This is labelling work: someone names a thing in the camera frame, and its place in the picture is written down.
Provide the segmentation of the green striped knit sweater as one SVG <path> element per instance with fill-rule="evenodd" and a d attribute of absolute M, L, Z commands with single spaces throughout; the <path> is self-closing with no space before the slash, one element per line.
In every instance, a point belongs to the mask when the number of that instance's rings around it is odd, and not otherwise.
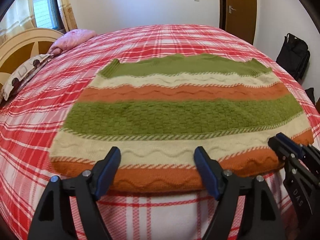
<path fill-rule="evenodd" d="M 114 59 L 81 92 L 49 158 L 57 172 L 73 177 L 116 146 L 121 163 L 115 190 L 194 191 L 202 188 L 195 148 L 239 176 L 268 173 L 281 166 L 267 144 L 280 132 L 296 143 L 314 141 L 300 103 L 256 59 Z"/>

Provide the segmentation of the black bag on floor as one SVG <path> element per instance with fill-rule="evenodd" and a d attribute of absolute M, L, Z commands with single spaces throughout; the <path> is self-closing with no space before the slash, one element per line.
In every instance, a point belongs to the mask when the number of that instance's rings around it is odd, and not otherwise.
<path fill-rule="evenodd" d="M 314 95 L 314 88 L 310 87 L 308 89 L 305 90 L 306 95 L 308 96 L 308 98 L 310 99 L 310 101 L 312 102 L 313 105 L 315 105 L 315 95 Z"/>

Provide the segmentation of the black folded trolley bag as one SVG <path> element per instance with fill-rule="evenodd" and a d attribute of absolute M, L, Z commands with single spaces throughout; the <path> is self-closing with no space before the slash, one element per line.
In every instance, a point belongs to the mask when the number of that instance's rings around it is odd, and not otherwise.
<path fill-rule="evenodd" d="M 277 56 L 276 63 L 286 70 L 296 81 L 303 78 L 310 60 L 309 47 L 305 41 L 288 33 Z"/>

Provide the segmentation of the white brown patterned pillow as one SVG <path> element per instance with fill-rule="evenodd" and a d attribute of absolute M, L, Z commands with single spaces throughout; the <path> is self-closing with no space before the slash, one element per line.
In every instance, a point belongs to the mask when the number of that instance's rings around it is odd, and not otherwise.
<path fill-rule="evenodd" d="M 1 102 L 18 93 L 52 58 L 52 54 L 40 54 L 22 63 L 1 88 Z"/>

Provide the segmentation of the red plaid bed sheet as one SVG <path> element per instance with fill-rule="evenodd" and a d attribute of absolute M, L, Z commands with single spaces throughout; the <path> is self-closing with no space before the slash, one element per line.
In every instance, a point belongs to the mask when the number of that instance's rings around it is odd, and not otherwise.
<path fill-rule="evenodd" d="M 81 92 L 114 59 L 136 63 L 155 57 L 211 54 L 233 61 L 256 59 L 272 68 L 306 112 L 319 145 L 319 113 L 290 74 L 251 44 L 205 25 L 151 25 L 94 37 L 54 58 L 1 109 L 1 216 L 26 239 L 49 178 L 57 172 L 49 149 Z M 280 182 L 284 171 L 265 175 L 285 218 L 291 201 Z M 98 203 L 114 239 L 200 239 L 215 200 L 203 189 L 126 192 L 111 186 Z"/>

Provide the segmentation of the brown wooden door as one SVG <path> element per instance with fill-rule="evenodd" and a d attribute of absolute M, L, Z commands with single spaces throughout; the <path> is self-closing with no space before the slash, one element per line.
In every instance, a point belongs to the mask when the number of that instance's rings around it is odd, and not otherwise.
<path fill-rule="evenodd" d="M 219 28 L 253 44 L 257 0 L 220 0 Z"/>

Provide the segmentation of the cream wooden headboard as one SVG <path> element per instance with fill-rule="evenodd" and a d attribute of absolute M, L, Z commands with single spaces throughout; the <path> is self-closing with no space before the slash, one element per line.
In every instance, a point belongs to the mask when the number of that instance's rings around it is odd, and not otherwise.
<path fill-rule="evenodd" d="M 29 58 L 45 54 L 63 33 L 54 29 L 33 28 L 15 35 L 1 45 L 1 86 Z"/>

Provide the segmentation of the pink pillow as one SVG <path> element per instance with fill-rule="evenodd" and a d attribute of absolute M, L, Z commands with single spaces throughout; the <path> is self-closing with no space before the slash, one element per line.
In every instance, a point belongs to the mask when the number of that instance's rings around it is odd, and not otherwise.
<path fill-rule="evenodd" d="M 54 56 L 63 54 L 96 36 L 97 33 L 93 30 L 73 29 L 58 38 L 51 45 L 47 53 Z"/>

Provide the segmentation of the beige patterned curtain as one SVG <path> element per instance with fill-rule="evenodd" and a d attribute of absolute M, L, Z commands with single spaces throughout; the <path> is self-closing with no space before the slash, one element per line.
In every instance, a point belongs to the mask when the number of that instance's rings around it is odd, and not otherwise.
<path fill-rule="evenodd" d="M 1 20 L 1 44 L 36 27 L 33 0 L 15 0 Z"/>

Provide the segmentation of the window with dark frame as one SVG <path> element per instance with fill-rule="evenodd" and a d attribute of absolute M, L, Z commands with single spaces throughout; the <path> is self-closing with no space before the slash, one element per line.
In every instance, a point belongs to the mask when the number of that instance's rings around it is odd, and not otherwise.
<path fill-rule="evenodd" d="M 33 0 L 36 26 L 65 32 L 57 0 Z"/>

